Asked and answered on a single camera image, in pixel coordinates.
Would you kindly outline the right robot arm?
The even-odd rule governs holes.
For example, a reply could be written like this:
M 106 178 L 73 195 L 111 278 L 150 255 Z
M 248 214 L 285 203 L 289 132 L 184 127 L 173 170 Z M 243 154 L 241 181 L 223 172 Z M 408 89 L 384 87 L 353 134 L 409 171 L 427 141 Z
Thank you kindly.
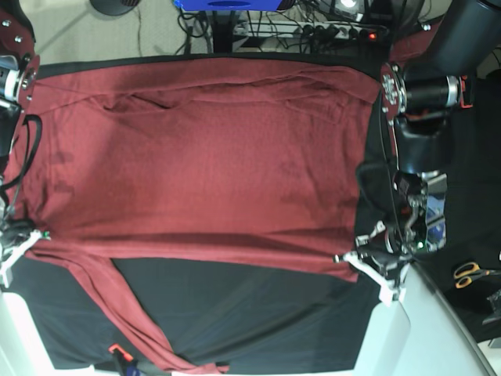
M 14 219 L 15 203 L 24 176 L 38 151 L 42 135 L 41 118 L 28 114 L 40 56 L 34 50 L 35 36 L 31 22 L 20 2 L 1 2 L 1 284 L 9 286 L 12 267 L 26 251 L 49 232 L 38 230 L 29 219 Z M 27 136 L 27 146 L 18 175 L 5 180 L 17 131 L 35 126 L 34 139 Z

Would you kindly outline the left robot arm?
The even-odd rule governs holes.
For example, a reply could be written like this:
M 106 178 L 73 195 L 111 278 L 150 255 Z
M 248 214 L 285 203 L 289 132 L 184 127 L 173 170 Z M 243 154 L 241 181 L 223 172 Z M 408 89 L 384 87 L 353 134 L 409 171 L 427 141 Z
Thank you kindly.
M 383 157 L 361 164 L 355 175 L 384 171 L 391 212 L 335 262 L 348 262 L 376 282 L 382 302 L 402 299 L 410 264 L 445 246 L 452 116 L 472 107 L 470 73 L 499 40 L 499 2 L 454 1 L 421 55 L 381 68 L 377 122 Z

